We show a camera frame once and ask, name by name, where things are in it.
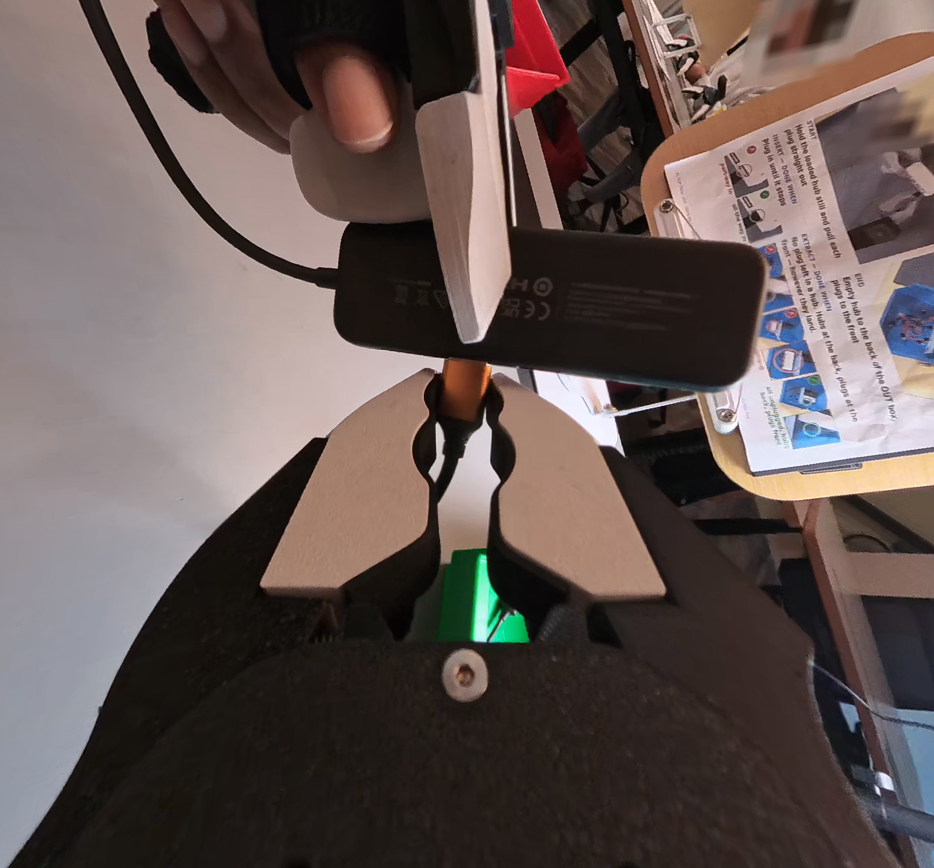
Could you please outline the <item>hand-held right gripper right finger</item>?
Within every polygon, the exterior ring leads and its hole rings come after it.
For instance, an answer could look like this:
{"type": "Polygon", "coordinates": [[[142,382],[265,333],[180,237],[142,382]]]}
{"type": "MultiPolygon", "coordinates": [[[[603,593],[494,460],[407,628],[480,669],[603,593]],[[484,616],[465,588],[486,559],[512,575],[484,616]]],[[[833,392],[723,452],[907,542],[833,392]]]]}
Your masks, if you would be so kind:
{"type": "Polygon", "coordinates": [[[496,594],[541,638],[549,614],[663,602],[667,588],[613,476],[574,417],[506,375],[487,401],[491,498],[487,565],[496,594]]]}

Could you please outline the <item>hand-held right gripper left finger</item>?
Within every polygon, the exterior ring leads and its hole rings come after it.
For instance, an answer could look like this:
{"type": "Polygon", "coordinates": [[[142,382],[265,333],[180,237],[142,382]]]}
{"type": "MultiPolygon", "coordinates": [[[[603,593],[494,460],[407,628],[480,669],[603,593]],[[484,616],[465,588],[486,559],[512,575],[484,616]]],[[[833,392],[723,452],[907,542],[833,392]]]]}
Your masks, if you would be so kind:
{"type": "Polygon", "coordinates": [[[424,368],[340,422],[261,578],[270,596],[370,606],[396,638],[440,567],[436,458],[440,377],[424,368]]]}

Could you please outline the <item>instruction sheet board white stand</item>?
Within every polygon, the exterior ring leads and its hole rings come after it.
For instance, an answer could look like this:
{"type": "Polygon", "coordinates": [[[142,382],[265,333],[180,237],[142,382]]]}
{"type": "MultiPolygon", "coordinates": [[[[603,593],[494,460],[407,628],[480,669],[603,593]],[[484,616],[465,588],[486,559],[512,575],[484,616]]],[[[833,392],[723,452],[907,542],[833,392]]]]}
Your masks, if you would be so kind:
{"type": "Polygon", "coordinates": [[[653,234],[767,264],[753,362],[700,402],[741,488],[781,501],[932,485],[932,34],[889,38],[667,139],[653,234]]]}

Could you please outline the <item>dark grey usb hub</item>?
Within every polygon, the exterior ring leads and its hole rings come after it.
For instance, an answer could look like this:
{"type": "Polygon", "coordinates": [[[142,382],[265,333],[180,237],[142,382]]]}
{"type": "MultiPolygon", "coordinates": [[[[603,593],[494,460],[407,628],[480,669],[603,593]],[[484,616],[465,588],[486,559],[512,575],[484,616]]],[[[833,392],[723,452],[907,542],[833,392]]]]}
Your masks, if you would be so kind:
{"type": "Polygon", "coordinates": [[[350,223],[333,322],[355,346],[701,392],[748,370],[769,279],[744,243],[510,231],[514,276],[461,341],[429,220],[350,223]]]}

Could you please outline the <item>red plastic bin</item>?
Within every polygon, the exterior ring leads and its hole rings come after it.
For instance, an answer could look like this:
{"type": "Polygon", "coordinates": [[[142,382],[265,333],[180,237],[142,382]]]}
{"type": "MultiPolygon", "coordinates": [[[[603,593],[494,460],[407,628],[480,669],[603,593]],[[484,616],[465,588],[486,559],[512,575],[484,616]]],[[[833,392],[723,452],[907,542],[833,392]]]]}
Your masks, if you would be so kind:
{"type": "Polygon", "coordinates": [[[509,113],[515,118],[570,80],[538,0],[511,0],[513,44],[505,52],[509,113]]]}

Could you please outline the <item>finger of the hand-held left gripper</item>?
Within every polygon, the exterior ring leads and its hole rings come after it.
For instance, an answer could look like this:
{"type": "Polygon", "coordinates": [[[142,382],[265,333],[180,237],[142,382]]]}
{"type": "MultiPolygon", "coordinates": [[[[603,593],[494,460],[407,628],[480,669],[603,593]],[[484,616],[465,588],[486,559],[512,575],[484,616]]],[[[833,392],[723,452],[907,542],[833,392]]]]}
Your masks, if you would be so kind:
{"type": "Polygon", "coordinates": [[[345,150],[313,111],[290,128],[293,171],[308,204],[333,220],[405,223],[430,219],[413,108],[401,109],[390,143],[372,153],[345,150]]]}
{"type": "Polygon", "coordinates": [[[505,47],[510,0],[468,0],[472,74],[465,89],[419,106],[415,132],[458,335],[485,337],[511,275],[513,223],[505,47]]]}

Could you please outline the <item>green plastic bin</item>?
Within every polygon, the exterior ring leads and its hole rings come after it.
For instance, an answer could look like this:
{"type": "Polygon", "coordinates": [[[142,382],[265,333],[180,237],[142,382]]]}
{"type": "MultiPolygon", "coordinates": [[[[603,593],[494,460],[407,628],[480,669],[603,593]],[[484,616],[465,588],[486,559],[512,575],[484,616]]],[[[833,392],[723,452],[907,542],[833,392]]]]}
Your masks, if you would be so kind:
{"type": "Polygon", "coordinates": [[[496,593],[484,547],[455,550],[414,606],[410,643],[524,644],[525,618],[496,593]]]}

